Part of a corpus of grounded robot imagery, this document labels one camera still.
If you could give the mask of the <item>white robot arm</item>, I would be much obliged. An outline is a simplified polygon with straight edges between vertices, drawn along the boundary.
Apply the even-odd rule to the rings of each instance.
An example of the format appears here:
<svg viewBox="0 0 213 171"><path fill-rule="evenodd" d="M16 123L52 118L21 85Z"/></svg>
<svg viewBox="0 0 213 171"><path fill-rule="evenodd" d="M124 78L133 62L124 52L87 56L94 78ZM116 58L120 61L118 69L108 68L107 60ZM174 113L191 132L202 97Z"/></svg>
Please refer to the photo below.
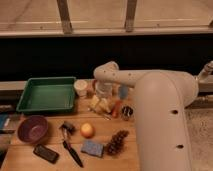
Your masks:
<svg viewBox="0 0 213 171"><path fill-rule="evenodd" d="M134 89L140 171L193 171L185 108L213 73L213 60L196 76L171 70L121 70L114 61L94 70L100 82Z"/></svg>

